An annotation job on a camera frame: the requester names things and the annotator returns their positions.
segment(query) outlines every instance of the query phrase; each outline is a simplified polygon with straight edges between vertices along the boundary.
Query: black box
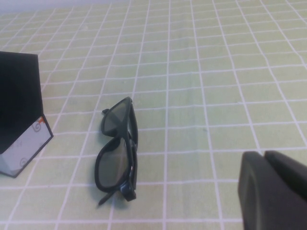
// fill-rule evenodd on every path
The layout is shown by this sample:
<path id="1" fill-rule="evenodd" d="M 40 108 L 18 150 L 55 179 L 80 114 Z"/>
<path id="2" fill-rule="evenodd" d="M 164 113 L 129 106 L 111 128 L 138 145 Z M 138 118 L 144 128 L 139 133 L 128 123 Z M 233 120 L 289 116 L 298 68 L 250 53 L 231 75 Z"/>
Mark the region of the black box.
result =
<path id="1" fill-rule="evenodd" d="M 38 56 L 0 52 L 0 173 L 17 177 L 52 137 Z"/>

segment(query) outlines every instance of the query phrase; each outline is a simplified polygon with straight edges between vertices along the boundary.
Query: dark tinted lens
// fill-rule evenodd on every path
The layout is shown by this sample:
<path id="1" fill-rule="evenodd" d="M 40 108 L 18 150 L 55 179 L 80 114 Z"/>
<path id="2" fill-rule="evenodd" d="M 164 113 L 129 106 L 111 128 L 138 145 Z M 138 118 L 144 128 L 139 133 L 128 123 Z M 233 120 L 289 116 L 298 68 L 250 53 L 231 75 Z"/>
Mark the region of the dark tinted lens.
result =
<path id="1" fill-rule="evenodd" d="M 99 181 L 104 187 L 116 185 L 128 168 L 127 148 L 124 139 L 112 141 L 99 163 Z"/>
<path id="2" fill-rule="evenodd" d="M 126 109 L 126 104 L 120 103 L 114 109 L 109 111 L 105 118 L 104 128 L 106 132 L 116 128 L 124 120 Z"/>

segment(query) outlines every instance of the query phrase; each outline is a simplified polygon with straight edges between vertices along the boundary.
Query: light green surface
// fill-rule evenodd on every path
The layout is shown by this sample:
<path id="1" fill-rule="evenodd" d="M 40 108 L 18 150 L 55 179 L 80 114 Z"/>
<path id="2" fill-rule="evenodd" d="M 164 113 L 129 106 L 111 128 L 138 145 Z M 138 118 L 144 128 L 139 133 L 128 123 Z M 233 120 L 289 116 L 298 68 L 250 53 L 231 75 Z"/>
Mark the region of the light green surface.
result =
<path id="1" fill-rule="evenodd" d="M 55 135 L 0 176 L 0 229 L 242 229 L 242 153 L 307 163 L 306 15 L 299 0 L 134 0 L 0 16 L 0 50 L 39 55 Z M 137 199 L 97 209 L 101 110 L 126 96 Z"/>

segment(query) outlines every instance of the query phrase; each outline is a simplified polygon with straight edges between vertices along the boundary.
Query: black glasses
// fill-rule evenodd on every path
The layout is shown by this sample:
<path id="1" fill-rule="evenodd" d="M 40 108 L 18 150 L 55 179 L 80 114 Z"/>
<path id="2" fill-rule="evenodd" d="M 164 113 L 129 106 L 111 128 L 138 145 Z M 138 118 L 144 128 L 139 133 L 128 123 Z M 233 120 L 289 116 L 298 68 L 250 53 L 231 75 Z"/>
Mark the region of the black glasses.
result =
<path id="1" fill-rule="evenodd" d="M 136 198 L 138 127 L 132 99 L 126 97 L 111 109 L 102 111 L 104 135 L 113 137 L 99 152 L 95 163 L 95 183 L 107 193 L 98 205 L 105 203 L 116 191 L 127 201 Z"/>

